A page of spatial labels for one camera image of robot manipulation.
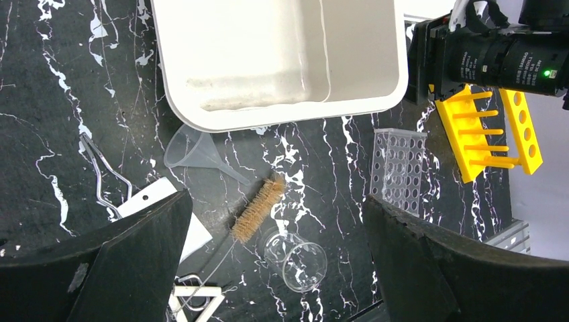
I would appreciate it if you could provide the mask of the clear acrylic tube rack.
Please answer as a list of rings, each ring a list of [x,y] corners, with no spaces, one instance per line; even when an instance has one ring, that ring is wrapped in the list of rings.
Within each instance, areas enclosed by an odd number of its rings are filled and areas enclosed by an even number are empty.
[[[426,133],[395,128],[374,130],[369,193],[419,215]]]

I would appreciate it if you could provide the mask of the yellow test tube rack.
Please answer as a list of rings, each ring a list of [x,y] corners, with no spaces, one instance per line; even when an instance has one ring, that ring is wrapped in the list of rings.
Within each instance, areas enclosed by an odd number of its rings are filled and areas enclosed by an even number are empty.
[[[499,89],[499,95],[519,153],[515,157],[496,156],[496,152],[508,152],[509,147],[488,142],[489,136],[499,136],[505,132],[503,129],[487,129],[482,124],[484,118],[499,116],[499,111],[479,111],[476,108],[476,102],[490,99],[492,92],[473,93],[467,85],[449,99],[435,101],[465,183],[475,181],[488,167],[513,169],[520,166],[524,173],[532,175],[544,162],[525,94]]]

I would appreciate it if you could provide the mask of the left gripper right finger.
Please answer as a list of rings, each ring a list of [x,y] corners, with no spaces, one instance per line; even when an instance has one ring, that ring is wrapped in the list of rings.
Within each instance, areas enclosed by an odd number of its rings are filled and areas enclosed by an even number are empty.
[[[496,248],[368,196],[363,226],[391,321],[567,321],[568,263]]]

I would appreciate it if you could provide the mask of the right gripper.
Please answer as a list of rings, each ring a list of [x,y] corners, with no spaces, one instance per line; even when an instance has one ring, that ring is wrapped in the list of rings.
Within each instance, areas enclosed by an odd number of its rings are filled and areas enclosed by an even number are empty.
[[[450,54],[446,45],[450,14],[415,24],[407,52],[409,80],[405,99],[421,105],[429,99],[445,101],[458,93],[448,76]]]

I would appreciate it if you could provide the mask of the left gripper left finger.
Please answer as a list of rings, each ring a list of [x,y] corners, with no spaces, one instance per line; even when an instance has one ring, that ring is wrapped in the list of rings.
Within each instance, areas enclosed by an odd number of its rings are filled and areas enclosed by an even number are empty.
[[[135,219],[1,259],[2,321],[163,321],[174,262],[135,249]]]

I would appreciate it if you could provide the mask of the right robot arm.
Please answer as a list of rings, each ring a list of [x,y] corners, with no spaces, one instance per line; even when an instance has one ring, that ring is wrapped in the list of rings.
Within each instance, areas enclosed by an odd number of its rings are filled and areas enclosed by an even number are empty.
[[[496,1],[457,1],[416,24],[404,98],[446,101],[467,84],[562,97],[568,109],[568,2],[524,1],[517,24]]]

